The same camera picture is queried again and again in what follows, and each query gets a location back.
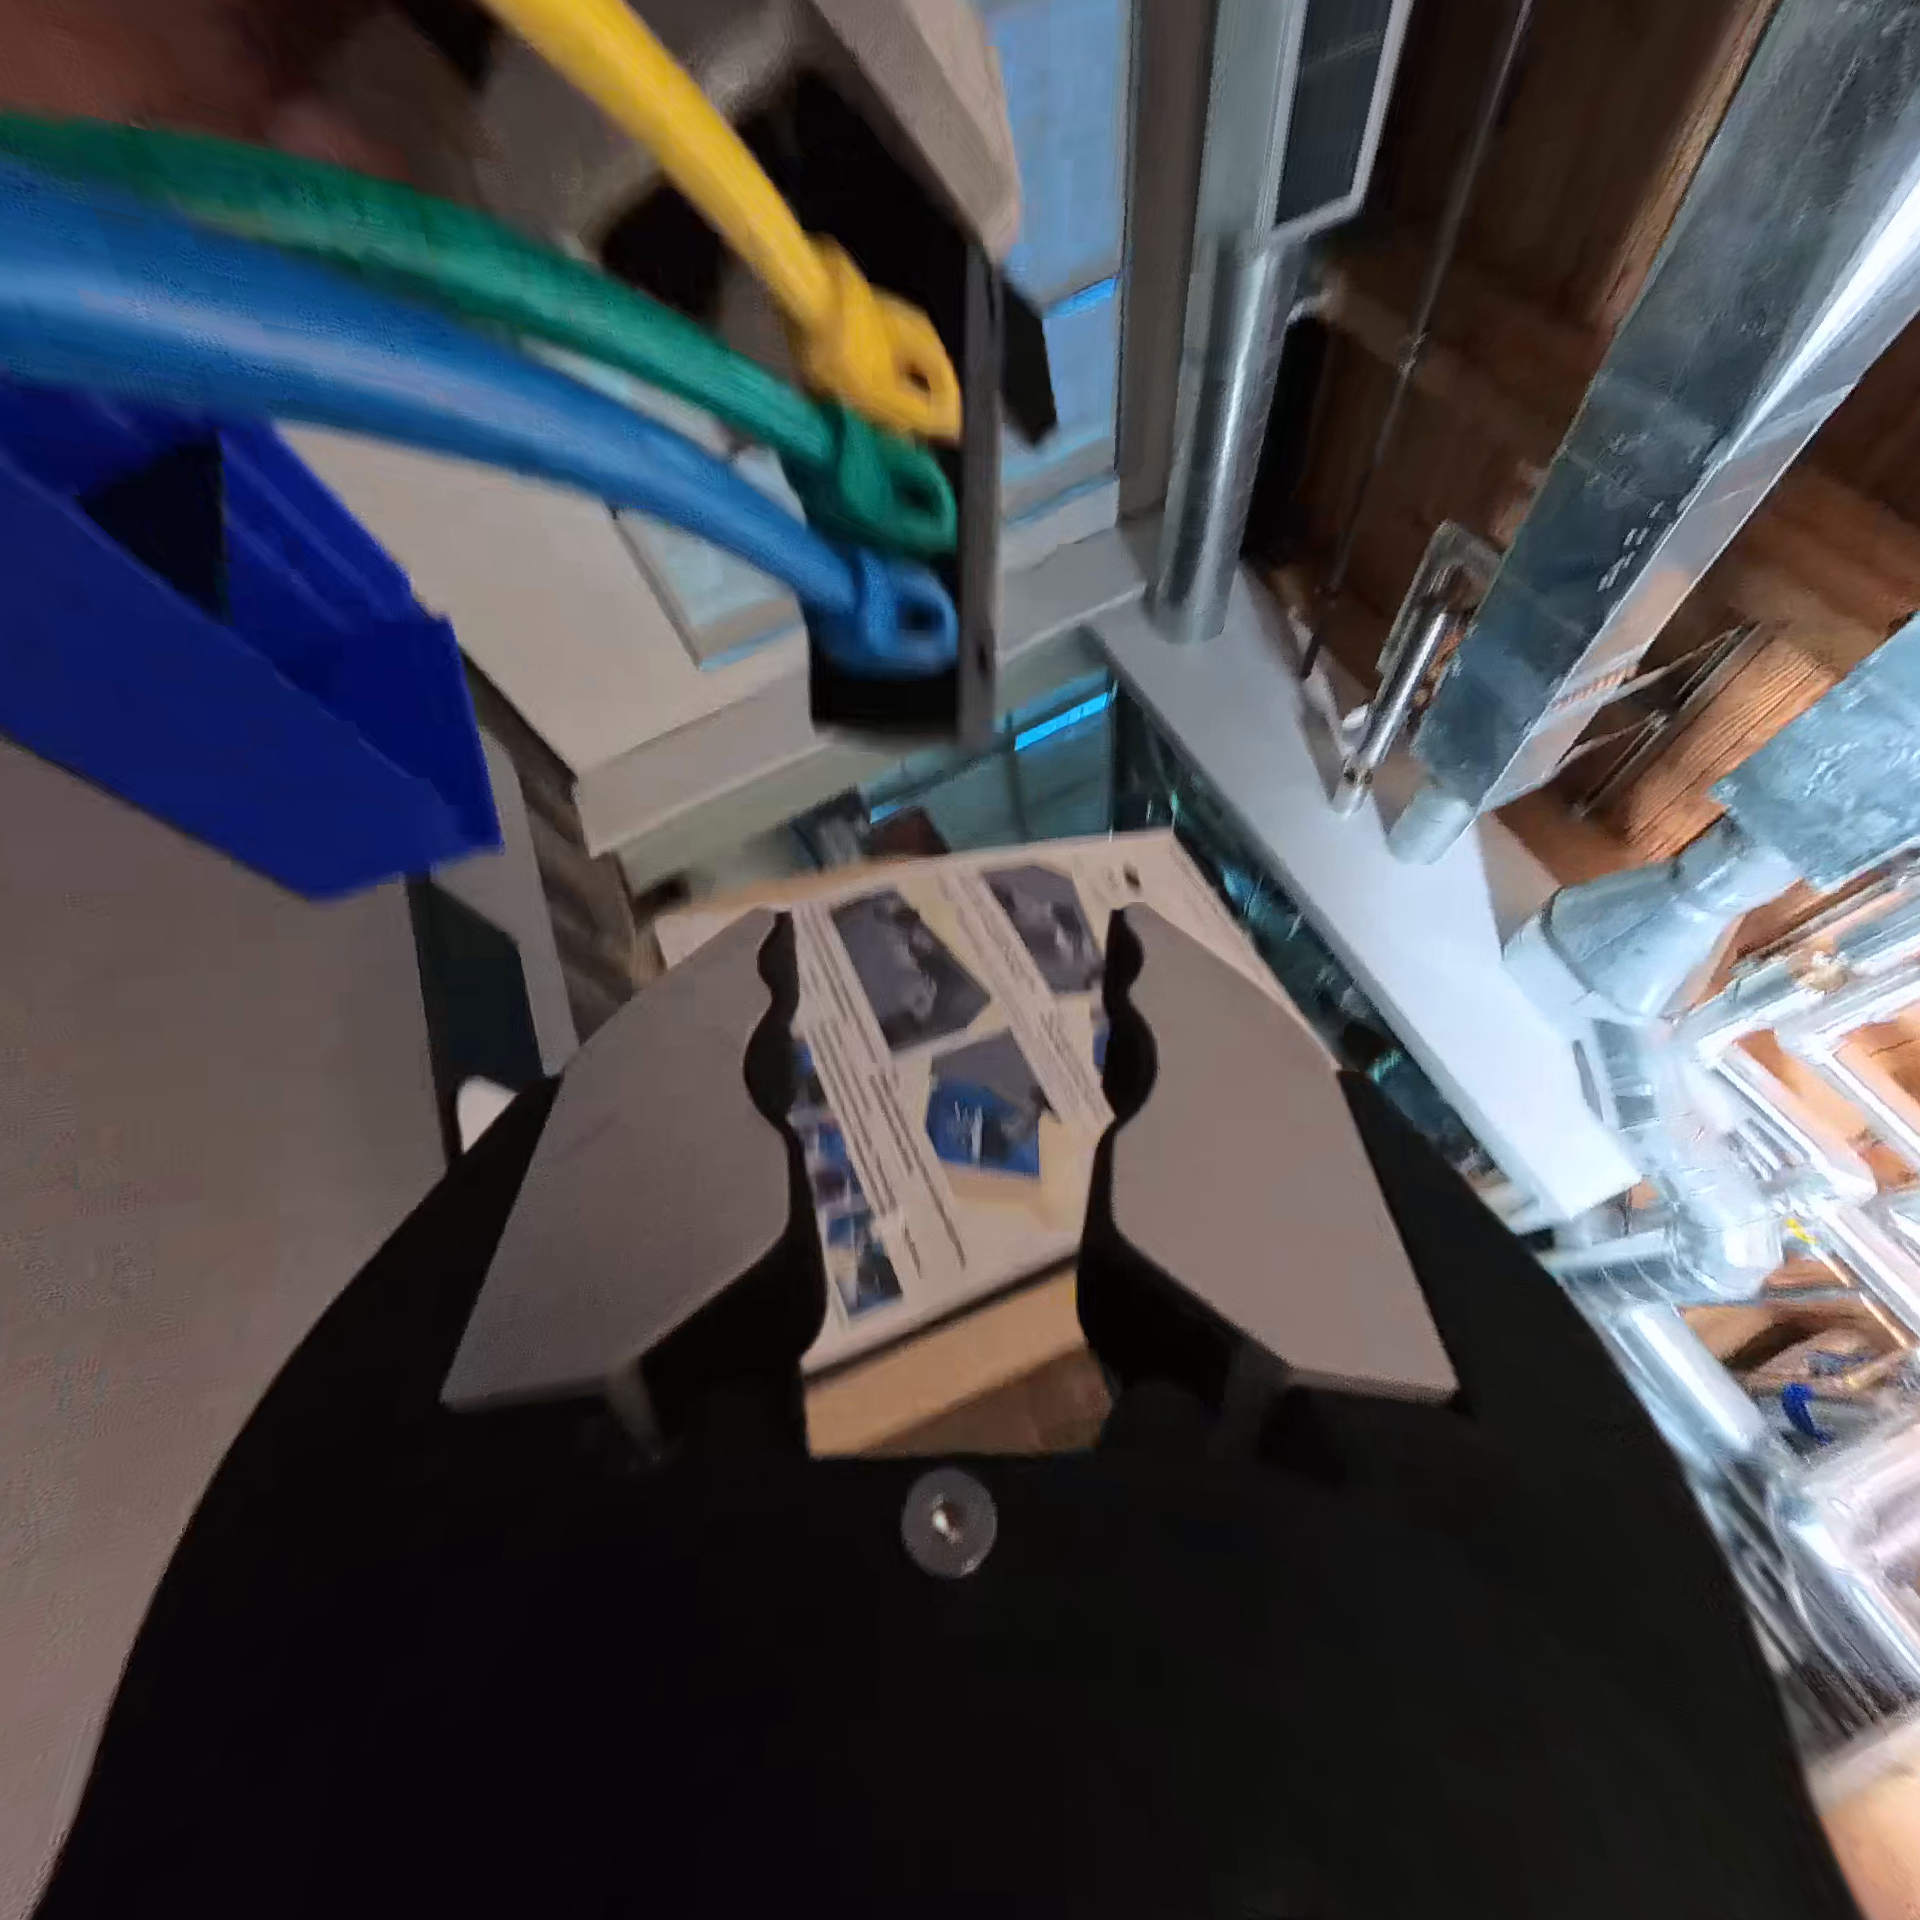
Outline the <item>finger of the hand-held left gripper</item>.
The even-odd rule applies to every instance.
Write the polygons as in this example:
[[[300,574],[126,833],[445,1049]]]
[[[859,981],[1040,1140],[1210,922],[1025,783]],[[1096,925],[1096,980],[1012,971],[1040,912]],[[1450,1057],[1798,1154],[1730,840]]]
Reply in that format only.
[[[730,123],[759,106],[784,73],[781,37],[667,37],[712,106]],[[566,80],[523,40],[492,43],[475,90],[475,202],[579,259],[667,187],[657,154]]]
[[[1021,230],[1016,134],[972,4],[808,4],[829,59],[987,251]]]

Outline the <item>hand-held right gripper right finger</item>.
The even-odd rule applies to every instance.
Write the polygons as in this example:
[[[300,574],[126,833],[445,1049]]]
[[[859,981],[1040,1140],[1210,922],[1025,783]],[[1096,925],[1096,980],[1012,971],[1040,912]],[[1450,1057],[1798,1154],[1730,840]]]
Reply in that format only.
[[[1446,1409],[1454,1356],[1294,1002],[1129,905],[1101,1006],[1112,1115],[1076,1244],[1076,1323],[1112,1387],[1101,1443],[1245,1458],[1311,1396]]]

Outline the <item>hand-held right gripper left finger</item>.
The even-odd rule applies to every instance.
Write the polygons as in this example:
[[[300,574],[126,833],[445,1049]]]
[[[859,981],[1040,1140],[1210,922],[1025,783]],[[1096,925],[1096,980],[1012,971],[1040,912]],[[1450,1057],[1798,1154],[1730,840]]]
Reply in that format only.
[[[801,951],[752,908],[566,1066],[441,1385],[597,1405],[643,1454],[808,1461],[829,1275],[790,1113]]]

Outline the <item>black network switch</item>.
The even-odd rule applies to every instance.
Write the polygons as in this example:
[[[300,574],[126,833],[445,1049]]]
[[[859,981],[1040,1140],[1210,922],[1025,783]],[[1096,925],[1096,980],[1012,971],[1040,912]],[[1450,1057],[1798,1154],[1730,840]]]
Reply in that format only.
[[[801,68],[743,129],[773,187],[790,188],[801,224],[926,314],[963,390],[963,439],[936,449],[956,498],[956,551],[931,560],[956,609],[956,664],[875,674],[837,664],[807,614],[807,715],[816,731],[875,746],[975,746],[1000,705],[1000,435],[1010,424],[1021,439],[1044,439],[1059,424],[1040,314],[879,106],[852,103],[821,73]]]

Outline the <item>blue plastic bin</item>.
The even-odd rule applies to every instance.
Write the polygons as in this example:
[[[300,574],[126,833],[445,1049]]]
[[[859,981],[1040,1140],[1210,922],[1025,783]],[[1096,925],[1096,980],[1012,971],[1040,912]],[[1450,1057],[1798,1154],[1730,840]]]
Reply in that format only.
[[[263,421],[4,379],[4,734],[300,899],[504,846],[449,622]]]

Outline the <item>instruction poster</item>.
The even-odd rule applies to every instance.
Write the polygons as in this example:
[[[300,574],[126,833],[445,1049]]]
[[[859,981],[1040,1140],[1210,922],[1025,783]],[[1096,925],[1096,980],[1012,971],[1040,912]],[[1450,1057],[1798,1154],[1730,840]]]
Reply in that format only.
[[[795,1094],[829,1274],[821,1378],[1059,1270],[1084,1223],[1101,1089],[1101,967],[1144,905],[1246,975],[1259,962],[1171,828],[856,863],[674,908],[667,967],[755,908],[792,927]]]

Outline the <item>wooden display board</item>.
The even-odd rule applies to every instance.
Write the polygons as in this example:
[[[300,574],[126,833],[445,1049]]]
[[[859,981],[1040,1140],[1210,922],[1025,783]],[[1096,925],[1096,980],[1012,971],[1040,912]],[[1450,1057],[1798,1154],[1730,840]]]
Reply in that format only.
[[[1073,1275],[1000,1293],[807,1381],[816,1457],[1071,1454],[1112,1409]]]

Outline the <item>insulated silver pipes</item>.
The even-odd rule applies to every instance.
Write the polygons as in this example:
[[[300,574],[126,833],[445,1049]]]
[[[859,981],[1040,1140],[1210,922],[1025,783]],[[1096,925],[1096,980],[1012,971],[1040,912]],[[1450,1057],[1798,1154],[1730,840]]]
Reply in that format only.
[[[1706,990],[1787,877],[1721,824],[1508,937],[1635,1172],[1543,1262],[1706,1509],[1816,1741],[1915,1714],[1915,855]]]

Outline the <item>small metal pipe fitting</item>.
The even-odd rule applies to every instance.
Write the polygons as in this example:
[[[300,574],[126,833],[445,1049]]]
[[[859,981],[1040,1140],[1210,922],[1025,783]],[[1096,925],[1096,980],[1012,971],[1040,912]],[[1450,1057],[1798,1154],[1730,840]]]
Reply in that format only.
[[[1443,519],[1434,528],[1382,643],[1374,695],[1338,717],[1334,815],[1352,815],[1370,795],[1376,771],[1431,702],[1499,565],[1499,548],[1462,523]]]

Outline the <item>round metal air duct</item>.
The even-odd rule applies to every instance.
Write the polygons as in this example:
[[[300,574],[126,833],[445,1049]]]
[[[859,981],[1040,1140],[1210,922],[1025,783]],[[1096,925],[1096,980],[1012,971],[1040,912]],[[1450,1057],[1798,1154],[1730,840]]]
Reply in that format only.
[[[1115,514],[1171,643],[1224,630],[1285,317],[1369,196],[1412,4],[1139,4]]]

